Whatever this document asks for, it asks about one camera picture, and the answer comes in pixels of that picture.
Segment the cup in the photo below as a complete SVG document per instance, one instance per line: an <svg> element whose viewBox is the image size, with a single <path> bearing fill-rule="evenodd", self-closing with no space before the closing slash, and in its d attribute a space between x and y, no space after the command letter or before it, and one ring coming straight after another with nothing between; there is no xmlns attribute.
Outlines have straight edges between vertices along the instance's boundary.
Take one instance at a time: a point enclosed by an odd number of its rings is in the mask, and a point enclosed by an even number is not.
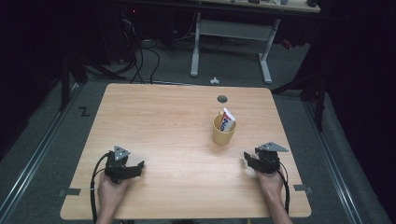
<svg viewBox="0 0 396 224"><path fill-rule="evenodd" d="M221 124L221 119L222 119L222 114L217 115L213 119L212 138L213 138L214 143L216 143L220 146L223 146L230 142L230 139L233 136L233 132L235 132L236 121L233 123L233 126L231 127L231 130L229 132L221 132L219 130L219 126Z"/></svg>

